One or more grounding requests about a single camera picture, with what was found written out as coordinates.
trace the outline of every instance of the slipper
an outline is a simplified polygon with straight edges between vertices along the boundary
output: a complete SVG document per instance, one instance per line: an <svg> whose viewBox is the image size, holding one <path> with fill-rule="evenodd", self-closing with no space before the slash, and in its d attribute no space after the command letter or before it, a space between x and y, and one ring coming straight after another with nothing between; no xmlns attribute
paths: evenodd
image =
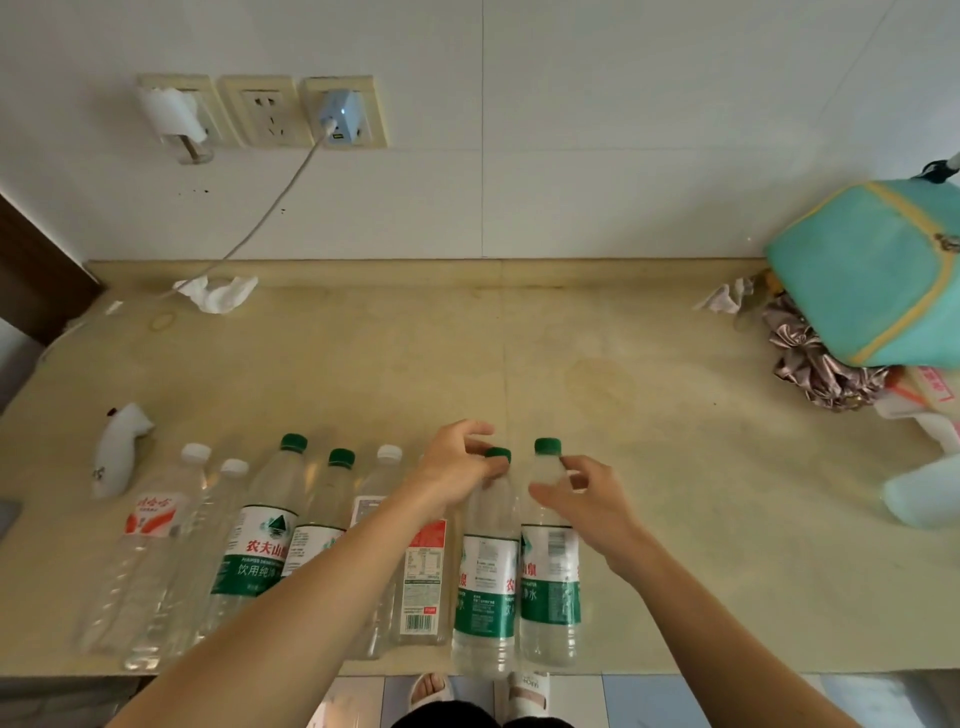
<svg viewBox="0 0 960 728"><path fill-rule="evenodd" d="M550 676L540 672L511 672L507 677L510 720L550 715Z"/></svg>
<svg viewBox="0 0 960 728"><path fill-rule="evenodd" d="M436 675L443 680L444 688L440 691L431 692L426 697L422 697L417 702L414 702L414 691L417 689L417 685L419 685L421 681L425 680L430 675ZM427 703L437 703L440 701L456 699L456 696L453 694L453 683L450 682L449 677L446 675L441 675L439 672L425 672L423 675L414 680L414 684L410 688L410 696L407 698L407 713L413 713L417 708L426 705Z"/></svg>

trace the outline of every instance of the beige countertop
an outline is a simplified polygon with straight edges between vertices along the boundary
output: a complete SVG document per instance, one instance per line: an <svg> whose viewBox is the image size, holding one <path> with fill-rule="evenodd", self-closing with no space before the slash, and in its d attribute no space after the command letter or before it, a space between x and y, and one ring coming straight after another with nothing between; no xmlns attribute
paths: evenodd
<svg viewBox="0 0 960 728"><path fill-rule="evenodd" d="M761 328L691 310L755 261L613 263L605 285L557 265L539 278L508 279L506 266L451 276L446 263L423 285L351 274L347 286L272 287L270 264L248 263L266 280L227 316L141 295L66 337L0 418L0 497L24 502L0 542L0 674L118 670L71 640L130 508L89 497L104 415L129 401L156 423L137 476L188 441L210 444L211 462L257 466L291 430L314 459L343 446L369 464L378 443L416 451L471 416L496 424L522 479L534 438L560 437L614 464L650 528L792 667L960 666L960 533L898 525L878 500L884 479L937 449L912 423L815 408L770 374L777 353ZM122 268L99 272L130 284ZM374 282L399 280L373 268ZM581 573L576 671L675 671L642 603L587 548ZM345 672L442 668L446 652L398 649Z"/></svg>

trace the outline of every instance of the forearm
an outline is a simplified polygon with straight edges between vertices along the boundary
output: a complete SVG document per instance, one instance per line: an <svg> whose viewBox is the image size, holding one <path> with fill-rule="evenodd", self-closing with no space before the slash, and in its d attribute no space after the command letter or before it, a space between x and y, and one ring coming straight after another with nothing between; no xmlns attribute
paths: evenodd
<svg viewBox="0 0 960 728"><path fill-rule="evenodd" d="M419 527L415 502L388 498L190 650L110 728L306 725Z"/></svg>
<svg viewBox="0 0 960 728"><path fill-rule="evenodd" d="M611 566L643 598L711 725L856 725L747 632L642 530Z"/></svg>

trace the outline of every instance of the small white toy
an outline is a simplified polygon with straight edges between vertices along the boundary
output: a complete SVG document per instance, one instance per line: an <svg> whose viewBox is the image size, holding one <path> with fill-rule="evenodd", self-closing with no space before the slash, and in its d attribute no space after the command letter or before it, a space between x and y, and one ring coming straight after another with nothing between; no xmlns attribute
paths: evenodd
<svg viewBox="0 0 960 728"><path fill-rule="evenodd" d="M131 402L110 417L93 458L93 497L119 496L133 473L133 441L154 428L139 405Z"/></svg>

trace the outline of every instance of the electrical socket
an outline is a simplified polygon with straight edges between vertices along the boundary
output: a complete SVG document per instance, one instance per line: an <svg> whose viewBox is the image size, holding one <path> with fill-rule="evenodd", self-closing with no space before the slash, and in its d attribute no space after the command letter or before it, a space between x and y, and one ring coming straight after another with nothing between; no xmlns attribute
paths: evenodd
<svg viewBox="0 0 960 728"><path fill-rule="evenodd" d="M297 86L289 76L225 76L220 83L251 146L313 146Z"/></svg>
<svg viewBox="0 0 960 728"><path fill-rule="evenodd" d="M209 76L202 74L141 73L137 84L142 88L175 88L197 100L197 119L206 129L207 141L212 146L239 147L240 136L220 100L217 87Z"/></svg>
<svg viewBox="0 0 960 728"><path fill-rule="evenodd" d="M383 115L376 96L373 76L317 76L303 80L303 102L313 135L320 138L320 109L324 106L324 96L328 91L346 88L357 91L363 97L365 120L356 144L330 146L331 150L383 149L387 146L387 133L383 128Z"/></svg>

